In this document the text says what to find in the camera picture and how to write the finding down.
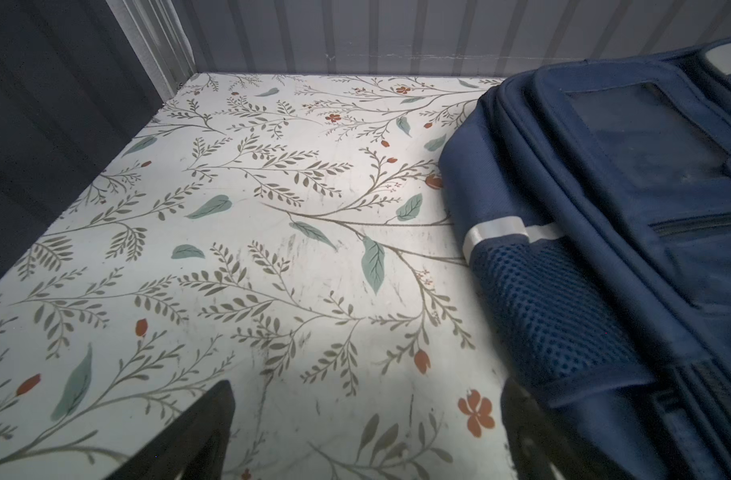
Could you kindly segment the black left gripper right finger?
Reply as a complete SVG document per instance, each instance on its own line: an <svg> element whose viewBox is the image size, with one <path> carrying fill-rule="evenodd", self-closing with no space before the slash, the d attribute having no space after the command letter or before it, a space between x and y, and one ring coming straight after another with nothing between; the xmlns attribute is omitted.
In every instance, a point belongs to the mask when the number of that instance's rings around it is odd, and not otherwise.
<svg viewBox="0 0 731 480"><path fill-rule="evenodd" d="M615 464L511 377L501 392L501 422L519 479L615 479Z"/></svg>

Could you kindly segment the navy blue student backpack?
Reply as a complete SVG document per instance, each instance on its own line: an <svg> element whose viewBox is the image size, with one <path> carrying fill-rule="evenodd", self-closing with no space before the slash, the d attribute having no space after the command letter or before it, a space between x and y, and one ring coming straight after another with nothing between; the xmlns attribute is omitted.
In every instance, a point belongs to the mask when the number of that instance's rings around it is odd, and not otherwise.
<svg viewBox="0 0 731 480"><path fill-rule="evenodd" d="M731 479L731 38L511 76L439 168L509 378L615 479Z"/></svg>

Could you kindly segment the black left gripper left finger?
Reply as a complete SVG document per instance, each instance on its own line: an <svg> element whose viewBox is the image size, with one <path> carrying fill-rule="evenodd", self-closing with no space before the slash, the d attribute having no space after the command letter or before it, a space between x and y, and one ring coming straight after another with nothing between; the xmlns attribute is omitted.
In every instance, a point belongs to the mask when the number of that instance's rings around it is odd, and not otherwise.
<svg viewBox="0 0 731 480"><path fill-rule="evenodd" d="M219 479L236 409L231 383L217 382L111 479Z"/></svg>

